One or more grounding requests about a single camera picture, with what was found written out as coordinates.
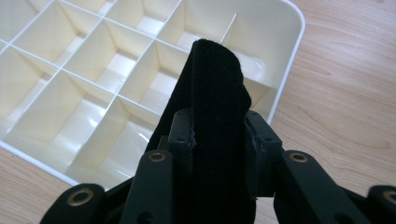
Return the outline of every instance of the wooden surface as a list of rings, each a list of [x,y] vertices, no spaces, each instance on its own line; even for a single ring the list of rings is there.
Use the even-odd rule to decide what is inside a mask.
[[[272,126],[365,195],[396,186],[396,1],[294,0],[306,29]],[[0,149],[0,223],[38,223],[69,186]],[[276,223],[260,199],[256,223]]]

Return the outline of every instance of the organizer tray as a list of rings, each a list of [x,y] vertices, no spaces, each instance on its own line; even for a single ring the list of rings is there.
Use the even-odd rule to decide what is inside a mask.
[[[2,0],[0,147],[112,188],[134,176],[194,40],[235,53],[270,122],[303,31],[282,0]]]

